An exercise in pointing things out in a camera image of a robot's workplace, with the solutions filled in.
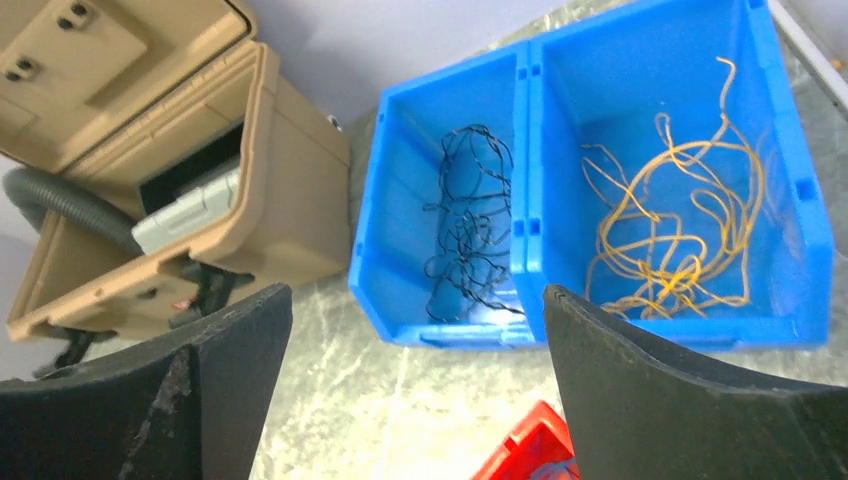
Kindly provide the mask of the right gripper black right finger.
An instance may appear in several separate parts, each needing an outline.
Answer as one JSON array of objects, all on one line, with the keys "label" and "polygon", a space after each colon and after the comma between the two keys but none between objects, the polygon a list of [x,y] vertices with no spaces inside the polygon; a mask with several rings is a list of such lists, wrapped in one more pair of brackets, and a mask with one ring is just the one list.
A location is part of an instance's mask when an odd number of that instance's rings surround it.
[{"label": "right gripper black right finger", "polygon": [[548,345],[585,479],[843,479],[847,391],[738,367],[559,285]]}]

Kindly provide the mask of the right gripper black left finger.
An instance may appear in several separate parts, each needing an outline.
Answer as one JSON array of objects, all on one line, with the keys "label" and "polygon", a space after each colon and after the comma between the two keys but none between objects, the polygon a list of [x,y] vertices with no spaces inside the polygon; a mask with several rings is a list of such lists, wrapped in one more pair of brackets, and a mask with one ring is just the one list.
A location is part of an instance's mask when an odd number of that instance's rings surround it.
[{"label": "right gripper black left finger", "polygon": [[293,323],[269,286],[154,339],[1,384],[5,479],[245,479]]}]

